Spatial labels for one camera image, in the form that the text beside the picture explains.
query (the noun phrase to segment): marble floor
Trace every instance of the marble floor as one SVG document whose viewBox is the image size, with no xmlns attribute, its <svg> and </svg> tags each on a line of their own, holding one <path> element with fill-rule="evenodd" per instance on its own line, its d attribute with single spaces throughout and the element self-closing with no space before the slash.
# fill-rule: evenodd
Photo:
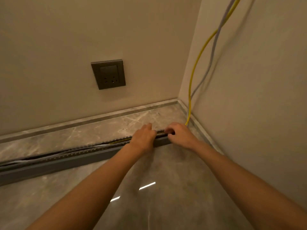
<svg viewBox="0 0 307 230">
<path fill-rule="evenodd" d="M 163 129 L 173 121 L 185 122 L 179 104 L 2 143 L 0 161 L 132 135 L 148 122 Z M 105 162 L 1 186 L 0 229 L 26 228 Z M 252 229 L 209 168 L 172 144 L 142 157 L 124 178 L 118 196 L 95 229 Z"/>
</svg>

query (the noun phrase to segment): person's right hand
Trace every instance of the person's right hand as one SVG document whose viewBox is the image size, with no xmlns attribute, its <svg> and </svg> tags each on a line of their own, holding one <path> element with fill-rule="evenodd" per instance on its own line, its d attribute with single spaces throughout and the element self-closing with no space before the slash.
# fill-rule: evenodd
<svg viewBox="0 0 307 230">
<path fill-rule="evenodd" d="M 168 138 L 172 143 L 187 149 L 193 150 L 199 143 L 199 140 L 190 132 L 188 127 L 182 123 L 172 122 L 165 128 L 164 132 L 168 134 Z"/>
</svg>

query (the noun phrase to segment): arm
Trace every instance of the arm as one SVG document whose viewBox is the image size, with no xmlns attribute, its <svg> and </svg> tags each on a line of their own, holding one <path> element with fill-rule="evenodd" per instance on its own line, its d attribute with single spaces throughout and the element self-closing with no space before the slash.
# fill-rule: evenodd
<svg viewBox="0 0 307 230">
<path fill-rule="evenodd" d="M 92 229 L 134 163 L 153 147 L 157 133 L 144 125 L 108 162 L 80 182 L 27 229 Z"/>
<path fill-rule="evenodd" d="M 266 182 L 199 141 L 180 123 L 166 129 L 172 143 L 194 151 L 255 229 L 307 229 L 307 213 Z"/>
</svg>

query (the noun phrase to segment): hand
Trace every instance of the hand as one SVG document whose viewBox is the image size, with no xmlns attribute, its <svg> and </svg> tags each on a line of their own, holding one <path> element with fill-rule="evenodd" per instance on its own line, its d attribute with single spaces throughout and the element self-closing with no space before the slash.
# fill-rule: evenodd
<svg viewBox="0 0 307 230">
<path fill-rule="evenodd" d="M 143 127 L 137 130 L 129 143 L 130 146 L 136 150 L 140 150 L 143 154 L 150 151 L 153 148 L 153 140 L 155 139 L 157 132 L 151 130 L 152 124 L 144 124 Z"/>
<path fill-rule="evenodd" d="M 165 128 L 164 132 L 168 134 L 168 138 L 172 143 L 187 149 L 193 150 L 195 145 L 200 142 L 192 132 L 190 132 L 188 127 L 182 123 L 172 122 Z"/>
</svg>

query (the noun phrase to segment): gray cable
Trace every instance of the gray cable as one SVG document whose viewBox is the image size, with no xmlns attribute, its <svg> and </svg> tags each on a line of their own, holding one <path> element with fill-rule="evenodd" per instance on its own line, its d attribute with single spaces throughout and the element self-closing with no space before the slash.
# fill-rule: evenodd
<svg viewBox="0 0 307 230">
<path fill-rule="evenodd" d="M 210 68 L 211 68 L 212 61 L 213 61 L 213 56 L 214 56 L 214 51 L 215 51 L 217 39 L 218 39 L 218 37 L 219 37 L 219 34 L 220 34 L 220 32 L 221 32 L 221 29 L 222 29 L 222 26 L 223 26 L 223 24 L 224 24 L 224 21 L 225 21 L 225 19 L 226 19 L 226 17 L 227 17 L 227 14 L 228 14 L 228 12 L 230 11 L 230 8 L 232 7 L 232 5 L 233 5 L 234 2 L 235 2 L 235 0 L 231 0 L 231 1 L 230 1 L 229 5 L 228 5 L 228 7 L 227 7 L 227 9 L 226 9 L 226 11 L 225 11 L 225 13 L 224 13 L 224 16 L 223 16 L 223 18 L 222 18 L 222 20 L 221 20 L 221 23 L 220 23 L 219 27 L 217 28 L 217 33 L 215 34 L 215 37 L 214 37 L 214 42 L 213 42 L 212 50 L 211 50 L 210 62 L 209 62 L 207 71 L 205 72 L 205 75 L 204 75 L 203 79 L 200 81 L 200 83 L 199 83 L 199 84 L 196 86 L 196 88 L 194 89 L 194 91 L 193 91 L 193 93 L 192 93 L 192 95 L 191 95 L 191 100 L 192 100 L 192 98 L 193 98 L 195 92 L 198 90 L 198 88 L 199 88 L 199 87 L 201 86 L 201 84 L 204 82 L 204 80 L 206 79 L 206 77 L 207 77 L 207 75 L 208 75 L 208 73 L 209 73 L 209 70 L 210 70 Z"/>
</svg>

